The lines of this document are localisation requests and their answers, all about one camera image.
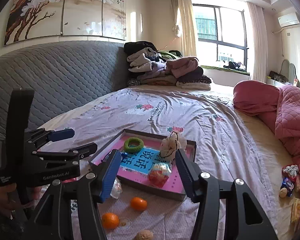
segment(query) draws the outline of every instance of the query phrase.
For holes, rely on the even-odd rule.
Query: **blue gripper pad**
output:
[[[176,165],[180,175],[186,195],[193,203],[197,203],[200,192],[197,191],[199,185],[200,168],[196,163],[189,161],[183,149],[176,151]]]
[[[121,163],[120,151],[112,150],[110,156],[108,157],[105,163],[106,171],[102,179],[100,203],[103,203],[110,196],[115,177],[117,176],[120,167],[120,163]]]
[[[51,132],[48,135],[48,140],[56,142],[56,141],[72,138],[73,136],[74,136],[73,129],[65,129],[65,130]]]

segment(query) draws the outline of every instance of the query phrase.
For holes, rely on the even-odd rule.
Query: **tray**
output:
[[[89,162],[98,165],[111,150],[117,149],[123,151],[123,144],[129,137],[142,139],[145,146],[138,154],[134,154],[133,156],[129,154],[128,157],[122,160],[117,174],[120,181],[133,188],[160,197],[183,201],[186,193],[175,164],[172,165],[172,173],[162,188],[152,186],[147,179],[147,174],[153,163],[164,162],[156,153],[159,153],[162,139],[167,136],[124,129],[101,147],[90,158]],[[192,162],[195,159],[196,148],[196,142],[187,140],[186,155]]]

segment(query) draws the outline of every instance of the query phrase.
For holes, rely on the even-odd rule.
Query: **green hair tie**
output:
[[[132,143],[132,142],[137,142],[137,143],[139,143],[139,145],[131,147],[130,143]],[[143,147],[144,147],[143,140],[141,140],[140,138],[137,138],[137,137],[130,137],[129,139],[127,139],[124,142],[124,145],[123,145],[123,148],[124,148],[125,152],[127,152],[127,153],[139,152]]]

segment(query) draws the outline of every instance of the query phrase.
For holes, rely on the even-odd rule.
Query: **plastic bag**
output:
[[[152,166],[148,173],[148,180],[151,184],[162,188],[167,182],[171,174],[171,164],[169,163],[156,163]]]
[[[119,179],[117,177],[115,177],[110,196],[115,199],[118,199],[121,193],[122,193],[121,183],[120,183]]]
[[[176,150],[182,148],[186,150],[187,140],[179,132],[173,131],[167,138],[163,139],[160,145],[160,157],[165,161],[173,161]]]

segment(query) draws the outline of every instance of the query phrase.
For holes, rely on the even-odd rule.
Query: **window sill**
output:
[[[220,70],[220,71],[233,72],[233,73],[238,73],[238,74],[245,75],[245,76],[250,76],[250,73],[247,73],[247,72],[241,72],[241,71],[234,70],[234,69],[229,69],[229,68],[213,67],[213,66],[204,66],[204,65],[201,65],[201,67],[202,67],[202,68],[205,68],[205,69],[216,69],[216,70]]]

